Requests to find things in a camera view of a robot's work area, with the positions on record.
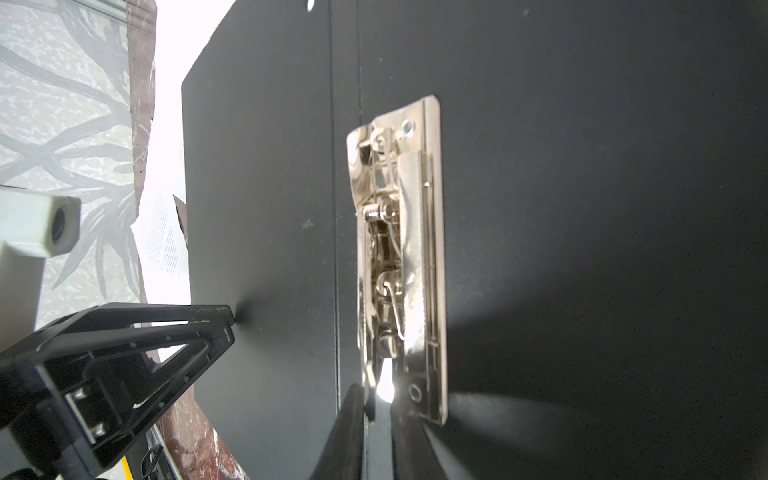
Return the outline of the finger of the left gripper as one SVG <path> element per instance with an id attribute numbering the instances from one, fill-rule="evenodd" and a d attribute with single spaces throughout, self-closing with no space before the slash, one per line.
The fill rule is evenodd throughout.
<path id="1" fill-rule="evenodd" d="M 110 303 L 1 353 L 1 476 L 96 479 L 234 343 L 227 305 Z"/>

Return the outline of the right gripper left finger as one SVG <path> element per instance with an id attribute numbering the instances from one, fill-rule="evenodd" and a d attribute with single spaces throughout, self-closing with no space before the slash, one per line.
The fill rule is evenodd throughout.
<path id="1" fill-rule="evenodd" d="M 364 445 L 364 389 L 351 385 L 310 475 L 311 480 L 359 480 Z"/>

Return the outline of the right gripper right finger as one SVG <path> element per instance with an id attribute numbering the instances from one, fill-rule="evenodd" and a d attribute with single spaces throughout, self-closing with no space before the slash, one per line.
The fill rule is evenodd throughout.
<path id="1" fill-rule="evenodd" d="M 392 464 L 395 480 L 447 480 L 421 418 L 407 398 L 396 397 L 390 408 Z"/>

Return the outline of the black folder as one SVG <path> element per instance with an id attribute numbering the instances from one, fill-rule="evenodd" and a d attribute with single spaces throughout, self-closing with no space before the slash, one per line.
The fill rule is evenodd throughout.
<path id="1" fill-rule="evenodd" d="M 360 380 L 346 138 L 441 106 L 451 479 L 767 475 L 763 1 L 238 1 L 182 85 L 195 385 L 306 479 Z"/>

